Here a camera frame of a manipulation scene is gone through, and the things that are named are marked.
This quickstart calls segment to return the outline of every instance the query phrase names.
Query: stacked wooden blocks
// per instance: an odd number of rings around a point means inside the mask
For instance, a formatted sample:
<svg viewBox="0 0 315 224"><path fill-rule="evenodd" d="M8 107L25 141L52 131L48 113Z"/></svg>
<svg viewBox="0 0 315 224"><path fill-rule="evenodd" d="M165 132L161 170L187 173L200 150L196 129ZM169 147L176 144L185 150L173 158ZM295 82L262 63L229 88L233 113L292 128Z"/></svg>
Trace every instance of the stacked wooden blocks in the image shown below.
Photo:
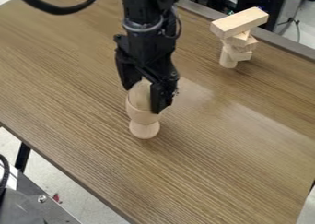
<svg viewBox="0 0 315 224"><path fill-rule="evenodd" d="M234 68L239 61L247 61L258 41L251 36L251 30L267 22L269 15L258 7L252 7L211 23L210 30L221 39L223 49L220 64Z"/></svg>

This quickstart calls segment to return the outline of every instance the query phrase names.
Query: wood grain tabletop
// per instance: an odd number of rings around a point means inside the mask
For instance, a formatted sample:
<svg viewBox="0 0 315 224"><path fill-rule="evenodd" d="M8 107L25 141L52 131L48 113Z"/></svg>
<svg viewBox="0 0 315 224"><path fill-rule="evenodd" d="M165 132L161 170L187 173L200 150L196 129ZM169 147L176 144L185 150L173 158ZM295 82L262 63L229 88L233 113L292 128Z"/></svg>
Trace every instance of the wood grain tabletop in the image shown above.
<svg viewBox="0 0 315 224"><path fill-rule="evenodd" d="M121 0L68 17L0 6L0 124L131 222L296 223L315 177L315 64L260 43L224 69L209 21L180 14L180 94L142 141L114 63Z"/></svg>

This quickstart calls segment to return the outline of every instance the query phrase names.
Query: rectangular wooden block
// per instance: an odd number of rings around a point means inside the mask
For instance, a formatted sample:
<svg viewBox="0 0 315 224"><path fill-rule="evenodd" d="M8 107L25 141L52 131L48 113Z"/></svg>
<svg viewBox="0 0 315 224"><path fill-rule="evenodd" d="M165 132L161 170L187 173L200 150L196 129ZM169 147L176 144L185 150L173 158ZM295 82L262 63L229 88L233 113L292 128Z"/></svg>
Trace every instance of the rectangular wooden block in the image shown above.
<svg viewBox="0 0 315 224"><path fill-rule="evenodd" d="M235 46L235 48L240 52L240 53L245 53L248 51L254 51L256 50L257 46L258 46L258 41L253 37L250 36L247 41L246 41L246 45L244 47L238 47Z"/></svg>
<svg viewBox="0 0 315 224"><path fill-rule="evenodd" d="M250 35L251 35L251 31L246 30L246 31L241 32L238 35L226 38L225 41L227 44L230 44L233 46L244 47L247 44L247 40L250 37Z"/></svg>
<svg viewBox="0 0 315 224"><path fill-rule="evenodd" d="M220 39L226 39L266 23L269 15L258 7L213 21L210 30Z"/></svg>
<svg viewBox="0 0 315 224"><path fill-rule="evenodd" d="M229 44L225 45L224 48L228 52L228 55L231 57L231 59L234 61L247 61L252 57L252 51L240 53L235 47Z"/></svg>

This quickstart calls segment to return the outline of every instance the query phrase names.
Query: cylindrical wooden piece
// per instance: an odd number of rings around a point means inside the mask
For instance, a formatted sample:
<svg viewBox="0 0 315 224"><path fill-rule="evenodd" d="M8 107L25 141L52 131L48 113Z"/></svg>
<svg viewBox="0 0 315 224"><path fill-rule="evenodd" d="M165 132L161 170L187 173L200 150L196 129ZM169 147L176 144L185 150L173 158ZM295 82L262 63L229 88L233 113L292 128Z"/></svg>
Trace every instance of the cylindrical wooden piece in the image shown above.
<svg viewBox="0 0 315 224"><path fill-rule="evenodd" d="M237 61L231 59L225 46L222 48L220 64L225 68L235 68L238 64Z"/></svg>
<svg viewBox="0 0 315 224"><path fill-rule="evenodd" d="M159 132L160 114L152 113L150 105L150 83L142 80L133 86L126 99L126 110L131 119L129 130L137 138L150 139Z"/></svg>

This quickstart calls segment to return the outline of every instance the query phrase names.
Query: floor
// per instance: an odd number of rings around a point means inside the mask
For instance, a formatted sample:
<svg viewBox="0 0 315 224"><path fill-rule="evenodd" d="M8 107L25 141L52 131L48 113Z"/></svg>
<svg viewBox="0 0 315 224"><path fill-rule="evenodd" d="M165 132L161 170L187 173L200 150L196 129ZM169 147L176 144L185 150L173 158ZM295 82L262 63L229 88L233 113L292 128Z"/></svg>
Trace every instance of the floor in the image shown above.
<svg viewBox="0 0 315 224"><path fill-rule="evenodd" d="M8 0L0 0L0 5L6 1ZM315 49L314 13L315 2L307 1L299 9L296 18L300 20L300 43L313 49ZM284 37L297 41L298 31L295 24L290 26ZM19 144L18 139L4 128L0 128L0 153L9 159L11 164L15 161ZM83 224L128 223L35 152L30 155L26 175L49 195L58 194L62 206Z"/></svg>

